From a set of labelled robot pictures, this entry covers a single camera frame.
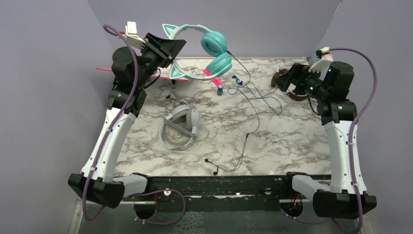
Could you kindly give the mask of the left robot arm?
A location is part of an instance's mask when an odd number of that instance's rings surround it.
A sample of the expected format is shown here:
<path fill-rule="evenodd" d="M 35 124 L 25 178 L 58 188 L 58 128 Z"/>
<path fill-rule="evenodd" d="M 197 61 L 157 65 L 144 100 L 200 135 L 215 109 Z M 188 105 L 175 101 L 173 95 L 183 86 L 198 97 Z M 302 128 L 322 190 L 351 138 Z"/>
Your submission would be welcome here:
<path fill-rule="evenodd" d="M 162 39 L 150 33 L 144 37 L 141 55 L 130 44 L 112 55 L 113 88 L 109 94 L 104 125 L 87 163 L 71 174 L 69 186 L 87 201 L 116 208 L 120 201 L 136 194 L 151 198 L 153 187 L 142 174 L 116 178 L 114 170 L 128 131 L 137 120 L 146 99 L 144 85 L 159 69 L 168 67 L 185 46 L 184 39 Z"/>

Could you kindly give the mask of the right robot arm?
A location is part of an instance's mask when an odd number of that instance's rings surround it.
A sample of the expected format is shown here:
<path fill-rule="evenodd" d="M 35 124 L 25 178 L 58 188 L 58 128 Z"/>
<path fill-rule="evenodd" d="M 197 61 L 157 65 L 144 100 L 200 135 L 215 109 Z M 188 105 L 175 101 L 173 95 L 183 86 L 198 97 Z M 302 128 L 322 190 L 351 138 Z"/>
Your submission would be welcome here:
<path fill-rule="evenodd" d="M 368 194 L 358 161 L 356 105 L 347 95 L 354 78 L 353 67 L 341 61 L 332 62 L 324 79 L 310 72 L 308 65 L 295 63 L 277 72 L 272 86 L 286 92 L 314 98 L 321 124 L 326 133 L 331 158 L 331 182 L 324 185 L 306 173 L 288 172 L 281 192 L 286 198 L 304 195 L 319 217 L 357 219 L 374 209 L 376 197 Z"/>

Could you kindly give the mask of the white grey over-ear headphones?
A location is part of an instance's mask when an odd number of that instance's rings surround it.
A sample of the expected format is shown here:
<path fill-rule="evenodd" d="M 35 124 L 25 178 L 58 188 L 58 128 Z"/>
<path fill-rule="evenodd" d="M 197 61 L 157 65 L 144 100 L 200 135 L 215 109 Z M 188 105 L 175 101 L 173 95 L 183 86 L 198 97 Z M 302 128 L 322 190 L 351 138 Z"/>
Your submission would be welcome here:
<path fill-rule="evenodd" d="M 166 149 L 172 151 L 184 151 L 192 147 L 197 140 L 201 127 L 200 112 L 184 99 L 181 99 L 181 101 L 184 105 L 179 105 L 174 108 L 172 112 L 163 119 L 159 129 L 160 143 Z M 172 141 L 167 135 L 168 127 L 188 136 L 188 140 L 181 142 Z"/>

